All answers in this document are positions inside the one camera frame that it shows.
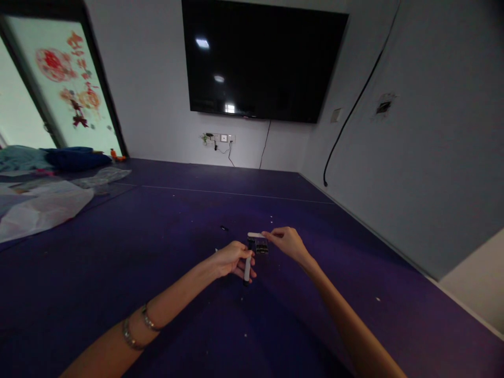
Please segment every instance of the black tv screen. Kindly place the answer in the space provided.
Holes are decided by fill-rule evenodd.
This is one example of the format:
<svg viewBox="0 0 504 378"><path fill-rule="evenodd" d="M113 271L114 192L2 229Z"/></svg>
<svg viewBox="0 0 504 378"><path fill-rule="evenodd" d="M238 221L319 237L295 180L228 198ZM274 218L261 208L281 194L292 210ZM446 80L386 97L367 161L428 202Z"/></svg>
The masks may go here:
<svg viewBox="0 0 504 378"><path fill-rule="evenodd" d="M348 15L182 0L192 111L317 123Z"/></svg>

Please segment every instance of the blue cloth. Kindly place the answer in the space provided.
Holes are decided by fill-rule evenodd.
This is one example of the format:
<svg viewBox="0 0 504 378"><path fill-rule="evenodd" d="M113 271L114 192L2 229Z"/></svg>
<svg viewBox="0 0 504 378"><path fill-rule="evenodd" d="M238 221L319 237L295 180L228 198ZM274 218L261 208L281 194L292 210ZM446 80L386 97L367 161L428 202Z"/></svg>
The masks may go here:
<svg viewBox="0 0 504 378"><path fill-rule="evenodd" d="M45 151L31 147L9 146L0 151L0 172L52 170L53 166L45 159L46 154Z"/></svg>
<svg viewBox="0 0 504 378"><path fill-rule="evenodd" d="M46 161L56 169L66 172L79 172L109 164L112 159L106 155L93 154L89 147L68 147L64 149L43 149L47 152Z"/></svg>

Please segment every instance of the hand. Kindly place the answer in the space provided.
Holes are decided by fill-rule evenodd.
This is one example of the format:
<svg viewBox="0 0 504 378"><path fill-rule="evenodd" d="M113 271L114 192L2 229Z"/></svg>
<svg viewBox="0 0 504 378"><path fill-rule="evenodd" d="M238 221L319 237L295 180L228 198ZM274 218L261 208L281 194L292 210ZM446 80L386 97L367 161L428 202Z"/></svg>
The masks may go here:
<svg viewBox="0 0 504 378"><path fill-rule="evenodd" d="M301 237L293 228L275 228L271 233L263 231L262 234L297 263L301 263L307 257L310 257Z"/></svg>
<svg viewBox="0 0 504 378"><path fill-rule="evenodd" d="M241 259L254 255L255 253L248 250L244 244L239 241L232 241L229 245L214 253L210 259L216 265L221 277L234 273L243 279L245 275L245 262ZM250 265L253 266L255 264L256 260L252 257ZM252 268L250 268L250 277L257 277Z"/></svg>

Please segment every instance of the bracelet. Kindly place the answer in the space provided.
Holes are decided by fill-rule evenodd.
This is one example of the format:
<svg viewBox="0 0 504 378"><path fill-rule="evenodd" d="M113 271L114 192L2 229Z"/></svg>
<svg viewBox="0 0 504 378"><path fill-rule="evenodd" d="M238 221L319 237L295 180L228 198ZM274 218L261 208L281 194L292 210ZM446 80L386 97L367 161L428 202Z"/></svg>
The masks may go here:
<svg viewBox="0 0 504 378"><path fill-rule="evenodd" d="M131 332L130 332L130 317L127 317L123 324L122 324L122 334L124 336L124 340L126 341L126 344L128 344L128 346L131 348L131 349L135 349L137 351L141 351L141 350L144 350L147 345L140 345L137 343L137 341L131 336Z"/></svg>
<svg viewBox="0 0 504 378"><path fill-rule="evenodd" d="M149 317L147 316L147 303L144 304L142 307L142 315L143 315L143 321L144 321L145 325L151 331L160 332L163 329L163 327L161 327L161 328L156 327L154 325L154 323L152 322L152 320L150 320Z"/></svg>

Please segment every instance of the woman's right hand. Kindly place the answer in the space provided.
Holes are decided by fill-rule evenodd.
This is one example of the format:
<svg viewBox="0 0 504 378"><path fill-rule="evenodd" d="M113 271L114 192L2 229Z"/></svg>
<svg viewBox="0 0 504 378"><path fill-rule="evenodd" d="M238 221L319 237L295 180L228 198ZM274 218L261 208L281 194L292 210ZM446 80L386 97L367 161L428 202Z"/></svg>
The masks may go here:
<svg viewBox="0 0 504 378"><path fill-rule="evenodd" d="M266 239L280 248L283 253L299 264L307 257L310 257L301 237L294 228L275 228L271 233L263 231L262 234Z"/></svg>

